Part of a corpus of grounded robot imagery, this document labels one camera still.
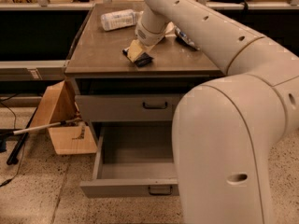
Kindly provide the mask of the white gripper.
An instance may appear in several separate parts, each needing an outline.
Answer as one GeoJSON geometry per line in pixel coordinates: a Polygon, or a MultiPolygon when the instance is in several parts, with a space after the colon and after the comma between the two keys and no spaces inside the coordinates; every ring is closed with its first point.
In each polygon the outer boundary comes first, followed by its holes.
{"type": "Polygon", "coordinates": [[[153,45],[164,38],[169,22],[170,20],[166,16],[145,6],[135,28],[137,39],[130,44],[127,58],[132,63],[148,58],[153,45]]]}

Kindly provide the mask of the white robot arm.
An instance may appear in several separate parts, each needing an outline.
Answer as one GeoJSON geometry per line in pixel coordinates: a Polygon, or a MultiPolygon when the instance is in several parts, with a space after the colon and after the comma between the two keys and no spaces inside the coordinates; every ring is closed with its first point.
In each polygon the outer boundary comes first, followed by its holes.
{"type": "Polygon", "coordinates": [[[193,0],[144,0],[135,60],[174,23],[224,76],[188,91],[172,122],[186,224],[275,224],[271,147],[299,127],[299,58],[271,38],[193,0]]]}

